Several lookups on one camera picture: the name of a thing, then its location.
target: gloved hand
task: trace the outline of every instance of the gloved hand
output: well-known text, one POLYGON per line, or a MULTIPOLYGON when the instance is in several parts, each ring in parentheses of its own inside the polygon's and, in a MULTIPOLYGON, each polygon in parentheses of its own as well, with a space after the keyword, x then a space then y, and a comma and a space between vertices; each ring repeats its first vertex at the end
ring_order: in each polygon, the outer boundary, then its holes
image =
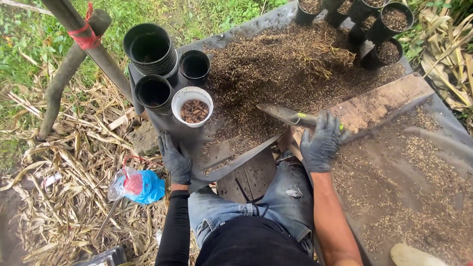
POLYGON ((181 154, 176 147, 174 147, 171 134, 167 131, 160 132, 158 145, 163 157, 164 166, 171 175, 171 183, 190 185, 192 171, 191 155, 183 146, 180 146, 181 154))
POLYGON ((350 130, 340 133, 340 119, 330 111, 320 111, 317 116, 314 136, 305 129, 300 141, 302 163, 309 173, 325 173, 332 170, 331 161, 340 143, 351 134, 350 130))

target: white plastic cup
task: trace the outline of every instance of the white plastic cup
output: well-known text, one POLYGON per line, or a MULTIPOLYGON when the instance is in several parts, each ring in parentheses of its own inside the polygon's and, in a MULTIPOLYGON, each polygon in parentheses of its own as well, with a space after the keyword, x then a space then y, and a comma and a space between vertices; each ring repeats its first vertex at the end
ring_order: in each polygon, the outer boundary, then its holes
POLYGON ((213 112, 213 102, 210 95, 207 91, 198 88, 198 87, 185 87, 180 89, 176 94, 174 94, 173 100, 171 102, 171 108, 173 110, 174 116, 177 120, 181 121, 182 123, 188 125, 189 127, 201 127, 204 123, 209 119, 213 112), (200 121, 199 123, 188 123, 181 118, 181 109, 185 102, 188 100, 199 100, 204 102, 209 107, 209 114, 207 117, 200 121))

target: black long sleeve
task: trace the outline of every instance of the black long sleeve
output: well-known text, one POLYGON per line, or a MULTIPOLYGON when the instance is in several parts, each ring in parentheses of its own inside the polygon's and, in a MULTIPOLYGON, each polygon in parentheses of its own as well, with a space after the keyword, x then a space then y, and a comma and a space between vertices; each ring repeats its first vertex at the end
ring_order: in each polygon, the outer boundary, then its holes
POLYGON ((187 199, 189 192, 175 190, 169 197, 169 210, 156 255, 155 266, 188 266, 191 226, 187 199))

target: dry corn leaves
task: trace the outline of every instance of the dry corn leaves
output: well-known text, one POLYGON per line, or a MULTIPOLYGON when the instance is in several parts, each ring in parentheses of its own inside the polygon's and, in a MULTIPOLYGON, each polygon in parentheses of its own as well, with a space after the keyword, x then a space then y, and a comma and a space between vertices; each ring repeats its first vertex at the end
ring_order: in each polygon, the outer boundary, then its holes
POLYGON ((473 58, 462 51, 473 37, 473 14, 457 26, 448 15, 430 9, 422 10, 419 19, 426 29, 418 36, 426 44, 422 68, 450 108, 469 114, 468 132, 473 136, 473 58))
MULTIPOLYGON (((164 201, 140 206, 123 200, 103 234, 95 239, 113 204, 106 194, 109 182, 123 159, 134 153, 126 137, 133 108, 126 107, 116 87, 101 78, 107 86, 96 84, 87 89, 76 82, 64 93, 63 111, 46 142, 35 142, 37 130, 22 132, 21 125, 1 132, 2 138, 9 138, 6 133, 15 134, 30 146, 21 160, 22 168, 3 177, 7 185, 0 187, 0 191, 14 189, 25 203, 19 211, 18 235, 28 252, 23 262, 29 265, 71 265, 119 244, 125 246, 132 265, 154 263, 158 249, 155 233, 163 228, 167 212, 164 201), (87 99, 67 100, 79 92, 87 99), (43 182, 54 175, 61 179, 45 187, 43 182), (26 189, 22 179, 33 181, 34 188, 26 189)), ((32 113, 42 118, 46 102, 41 94, 28 98, 33 90, 22 87, 23 96, 8 92, 3 97, 24 108, 20 115, 32 113)), ((132 159, 127 165, 166 175, 160 155, 147 160, 153 164, 132 159)), ((192 238, 191 263, 197 255, 192 238)))

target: forearm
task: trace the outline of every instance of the forearm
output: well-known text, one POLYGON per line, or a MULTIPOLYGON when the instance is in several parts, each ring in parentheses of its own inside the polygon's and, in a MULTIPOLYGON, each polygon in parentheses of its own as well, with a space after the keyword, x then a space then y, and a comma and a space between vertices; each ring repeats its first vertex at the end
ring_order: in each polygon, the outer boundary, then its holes
POLYGON ((332 174, 311 173, 314 182, 314 223, 325 263, 333 266, 352 260, 360 266, 361 256, 333 188, 332 174))
POLYGON ((176 190, 171 185, 169 210, 164 222, 163 235, 156 255, 155 266, 187 266, 189 264, 189 241, 191 226, 189 223, 189 209, 187 186, 176 190))

